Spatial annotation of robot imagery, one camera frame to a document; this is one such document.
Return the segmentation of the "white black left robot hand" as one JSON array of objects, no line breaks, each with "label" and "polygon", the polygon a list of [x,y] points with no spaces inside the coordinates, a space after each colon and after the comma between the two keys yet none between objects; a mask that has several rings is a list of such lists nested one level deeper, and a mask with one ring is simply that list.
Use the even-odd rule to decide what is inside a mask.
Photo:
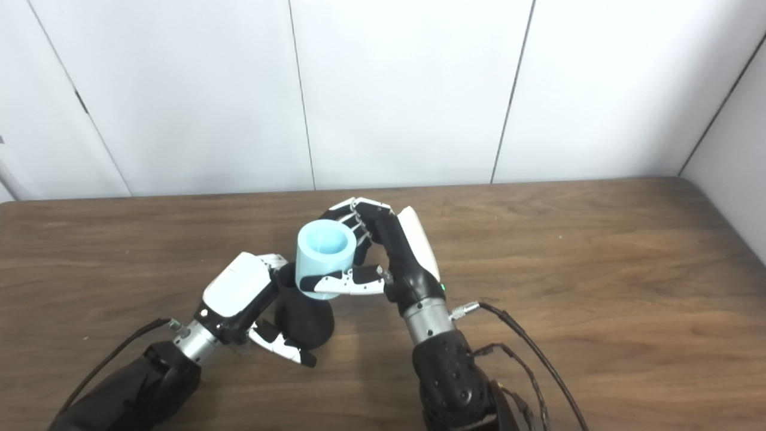
[{"label": "white black left robot hand", "polygon": [[201,365],[222,345],[257,345],[298,365],[314,368],[317,358],[287,340],[260,316],[278,297],[276,275],[287,260],[280,254],[241,252],[203,290],[202,302],[175,344]]}]

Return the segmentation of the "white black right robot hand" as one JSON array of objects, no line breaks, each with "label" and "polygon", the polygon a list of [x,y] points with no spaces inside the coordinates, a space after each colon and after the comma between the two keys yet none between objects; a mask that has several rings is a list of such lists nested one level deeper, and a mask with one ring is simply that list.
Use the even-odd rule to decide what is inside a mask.
[{"label": "white black right robot hand", "polygon": [[299,235],[296,285],[310,298],[385,295],[400,312],[444,298],[439,268],[412,207],[348,198]]}]

